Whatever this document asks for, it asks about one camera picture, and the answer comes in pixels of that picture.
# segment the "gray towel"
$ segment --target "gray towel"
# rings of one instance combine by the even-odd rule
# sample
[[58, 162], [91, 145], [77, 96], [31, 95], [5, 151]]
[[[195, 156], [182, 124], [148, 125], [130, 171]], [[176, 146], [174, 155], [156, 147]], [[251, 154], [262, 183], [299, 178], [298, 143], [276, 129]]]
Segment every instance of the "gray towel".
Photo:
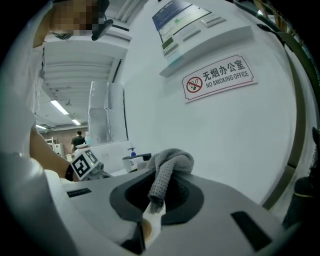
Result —
[[173, 170], [191, 173], [193, 167], [194, 158], [189, 153], [177, 148], [166, 149], [150, 159], [146, 168], [155, 168], [155, 180], [148, 194], [152, 214], [159, 213], [164, 205]]

